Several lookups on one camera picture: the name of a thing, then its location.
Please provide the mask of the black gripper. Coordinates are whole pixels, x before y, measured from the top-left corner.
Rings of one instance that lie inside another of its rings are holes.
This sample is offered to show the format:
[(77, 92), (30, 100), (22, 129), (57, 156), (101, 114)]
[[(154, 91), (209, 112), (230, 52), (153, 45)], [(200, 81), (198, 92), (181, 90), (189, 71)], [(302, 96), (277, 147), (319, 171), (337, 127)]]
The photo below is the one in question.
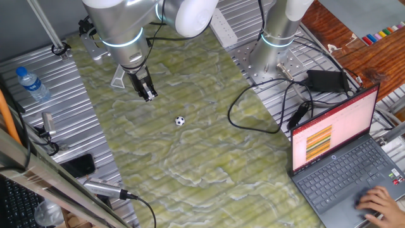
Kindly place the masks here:
[(129, 70), (127, 74), (130, 77), (135, 91), (138, 92), (138, 95), (145, 101), (152, 101), (158, 95), (154, 89), (149, 70), (146, 66)]

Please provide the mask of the bare human hand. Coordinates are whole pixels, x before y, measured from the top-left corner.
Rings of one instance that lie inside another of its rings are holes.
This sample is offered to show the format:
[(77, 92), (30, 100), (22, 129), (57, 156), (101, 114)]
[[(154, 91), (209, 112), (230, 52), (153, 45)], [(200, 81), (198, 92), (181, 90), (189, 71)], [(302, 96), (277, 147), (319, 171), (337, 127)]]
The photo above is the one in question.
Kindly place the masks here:
[(364, 216), (366, 220), (380, 228), (404, 228), (404, 211), (391, 198), (388, 190), (382, 186), (369, 189), (365, 195), (360, 197), (356, 209), (370, 209), (383, 215), (382, 218), (377, 218), (372, 214)]

